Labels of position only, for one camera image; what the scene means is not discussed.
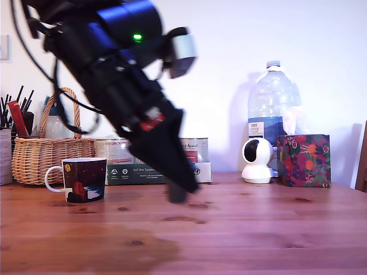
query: light switch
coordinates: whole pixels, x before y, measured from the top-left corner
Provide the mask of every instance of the light switch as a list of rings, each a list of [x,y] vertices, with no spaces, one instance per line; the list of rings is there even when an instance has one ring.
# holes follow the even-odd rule
[[[0,60],[9,60],[9,35],[0,36]]]

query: bottle cap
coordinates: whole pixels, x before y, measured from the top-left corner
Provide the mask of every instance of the bottle cap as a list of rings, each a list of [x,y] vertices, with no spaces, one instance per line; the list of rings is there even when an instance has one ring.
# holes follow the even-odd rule
[[[45,102],[44,102],[44,110],[47,105],[48,100],[50,99],[50,96],[46,96]],[[56,103],[54,103],[51,107],[49,116],[58,116],[58,111],[56,109]]]
[[[266,63],[266,68],[269,69],[271,66],[278,66],[280,67],[280,61],[279,60],[272,60]]]

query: basket handle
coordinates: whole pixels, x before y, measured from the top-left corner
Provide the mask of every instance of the basket handle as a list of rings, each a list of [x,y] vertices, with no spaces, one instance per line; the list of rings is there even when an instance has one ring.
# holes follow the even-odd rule
[[[63,91],[65,91],[66,93],[68,93],[73,99],[77,99],[75,93],[73,92],[73,90],[69,89],[69,88],[61,88]],[[50,99],[47,102],[47,105],[45,107],[44,110],[44,114],[42,117],[42,122],[41,122],[41,127],[40,127],[40,134],[39,137],[41,139],[45,138],[46,135],[46,125],[47,125],[47,117],[50,114],[51,111],[51,107],[52,105],[56,102],[55,99],[55,95],[53,94]],[[80,111],[79,111],[79,105],[75,102],[73,102],[73,106],[74,106],[74,125],[75,127],[77,127],[78,129],[80,129]],[[74,138],[76,139],[80,139],[81,138],[81,134],[79,133],[74,133]]]

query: mug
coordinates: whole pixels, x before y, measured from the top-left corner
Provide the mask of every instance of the mug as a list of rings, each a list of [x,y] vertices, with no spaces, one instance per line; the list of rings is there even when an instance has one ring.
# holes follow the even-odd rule
[[[46,172],[45,184],[50,191],[65,192],[65,199],[70,203],[94,202],[103,199],[106,158],[63,159],[62,165],[53,166]],[[63,174],[63,189],[54,189],[48,183],[48,175],[54,169],[60,170]]]

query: metal tin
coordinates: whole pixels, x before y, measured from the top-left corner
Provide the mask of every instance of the metal tin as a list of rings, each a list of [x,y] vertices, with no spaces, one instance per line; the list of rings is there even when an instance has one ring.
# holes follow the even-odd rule
[[[195,163],[210,162],[207,137],[198,139],[181,139],[181,143],[189,161]]]
[[[107,164],[134,164],[135,157],[130,154],[127,139],[96,139],[96,157],[106,158]]]

